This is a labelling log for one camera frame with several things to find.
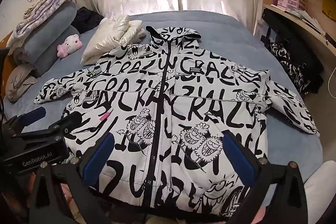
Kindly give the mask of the black white graffiti jacket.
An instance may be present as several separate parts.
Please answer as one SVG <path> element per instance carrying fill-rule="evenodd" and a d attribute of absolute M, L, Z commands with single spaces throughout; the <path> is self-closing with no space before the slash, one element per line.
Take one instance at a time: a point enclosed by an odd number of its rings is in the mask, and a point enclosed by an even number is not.
<path fill-rule="evenodd" d="M 297 94 L 272 81 L 267 70 L 201 49 L 201 35 L 189 28 L 147 31 L 149 44 L 115 48 L 91 67 L 48 80 L 34 102 L 72 94 L 63 113 L 76 111 L 83 119 L 66 139 L 74 155 L 106 132 L 114 136 L 96 185 L 104 196 L 226 220 L 248 187 L 223 151 L 225 132 L 264 157 L 271 107 L 302 131 L 319 131 Z"/>

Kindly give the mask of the grey beige cloth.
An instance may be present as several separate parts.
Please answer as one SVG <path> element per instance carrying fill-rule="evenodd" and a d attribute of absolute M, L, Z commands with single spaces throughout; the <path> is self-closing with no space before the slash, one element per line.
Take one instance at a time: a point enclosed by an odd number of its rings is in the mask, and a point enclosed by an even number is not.
<path fill-rule="evenodd" d="M 38 82 L 31 74 L 33 70 L 30 64 L 21 64 L 11 72 L 5 87 L 6 98 L 10 102 L 17 102 L 32 85 Z"/>

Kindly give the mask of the pink white cat plush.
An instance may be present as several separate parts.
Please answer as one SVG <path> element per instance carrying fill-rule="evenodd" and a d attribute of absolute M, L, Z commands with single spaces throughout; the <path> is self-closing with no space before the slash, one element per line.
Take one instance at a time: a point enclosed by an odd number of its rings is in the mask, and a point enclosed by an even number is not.
<path fill-rule="evenodd" d="M 79 50 L 82 46 L 83 44 L 78 34 L 68 36 L 64 43 L 57 46 L 57 57 L 63 59 Z"/>

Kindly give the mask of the cream shiny puffer jacket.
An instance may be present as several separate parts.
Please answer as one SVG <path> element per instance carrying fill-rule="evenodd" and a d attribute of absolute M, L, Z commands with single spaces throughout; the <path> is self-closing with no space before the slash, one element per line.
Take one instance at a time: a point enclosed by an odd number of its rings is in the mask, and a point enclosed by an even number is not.
<path fill-rule="evenodd" d="M 129 15 L 104 18 L 87 44 L 80 64 L 94 64 L 104 53 L 121 46 L 137 44 L 145 36 L 141 20 L 130 20 Z"/>

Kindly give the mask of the black fluffy garment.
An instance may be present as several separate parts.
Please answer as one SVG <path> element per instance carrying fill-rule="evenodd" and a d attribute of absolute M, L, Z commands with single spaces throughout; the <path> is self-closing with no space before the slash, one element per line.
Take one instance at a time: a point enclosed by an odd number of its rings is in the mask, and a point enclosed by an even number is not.
<path fill-rule="evenodd" d="M 97 27 L 103 19 L 102 15 L 83 6 L 77 10 L 71 25 L 82 34 Z"/>

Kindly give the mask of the black white patterned hanging garment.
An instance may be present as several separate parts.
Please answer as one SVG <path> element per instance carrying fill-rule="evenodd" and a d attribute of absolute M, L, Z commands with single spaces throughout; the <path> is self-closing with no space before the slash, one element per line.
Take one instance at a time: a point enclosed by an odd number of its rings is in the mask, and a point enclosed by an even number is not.
<path fill-rule="evenodd" d="M 311 65 L 305 59 L 295 57 L 282 43 L 268 42 L 265 43 L 265 47 L 276 57 L 301 95 L 318 93 L 323 79 L 321 72 L 316 71 L 315 65 Z"/>

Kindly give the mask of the purple floral folded blanket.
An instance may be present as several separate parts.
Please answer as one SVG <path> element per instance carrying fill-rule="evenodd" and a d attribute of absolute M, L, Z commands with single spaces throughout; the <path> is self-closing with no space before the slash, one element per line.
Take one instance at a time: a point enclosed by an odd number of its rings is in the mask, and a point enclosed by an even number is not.
<path fill-rule="evenodd" d="M 60 6 L 70 0 L 46 0 L 34 8 L 27 19 L 23 19 L 11 33 L 6 47 L 10 48 L 10 55 L 14 50 L 21 47 L 29 34 L 44 23 Z"/>

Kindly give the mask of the beige folded sheet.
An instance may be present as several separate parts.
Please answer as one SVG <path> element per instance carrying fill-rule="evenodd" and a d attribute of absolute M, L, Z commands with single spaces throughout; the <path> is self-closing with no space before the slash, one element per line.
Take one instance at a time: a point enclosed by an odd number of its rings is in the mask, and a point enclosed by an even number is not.
<path fill-rule="evenodd" d="M 24 19 L 27 19 L 32 11 L 34 10 L 35 7 L 37 7 L 38 5 L 40 5 L 41 3 L 44 3 L 46 0 L 38 0 L 37 2 L 35 2 L 34 4 L 32 4 L 26 11 L 25 13 L 23 14 L 23 18 Z"/>

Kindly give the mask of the white cardboard box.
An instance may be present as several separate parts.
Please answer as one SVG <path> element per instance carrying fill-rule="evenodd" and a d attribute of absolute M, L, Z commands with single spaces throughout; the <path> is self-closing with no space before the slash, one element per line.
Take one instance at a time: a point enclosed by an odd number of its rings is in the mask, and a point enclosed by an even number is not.
<path fill-rule="evenodd" d="M 255 36 L 258 39 L 258 41 L 265 43 L 265 41 L 270 38 L 270 32 L 271 28 L 263 19 L 257 21 L 255 28 Z"/>

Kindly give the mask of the pink drawer organizer box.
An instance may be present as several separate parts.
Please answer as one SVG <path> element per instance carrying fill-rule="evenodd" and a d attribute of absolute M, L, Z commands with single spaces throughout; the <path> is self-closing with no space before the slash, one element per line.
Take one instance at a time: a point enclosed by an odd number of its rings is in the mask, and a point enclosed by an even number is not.
<path fill-rule="evenodd" d="M 306 10 L 306 3 L 303 0 L 278 0 L 277 6 L 283 7 L 285 9 L 299 9 Z"/>

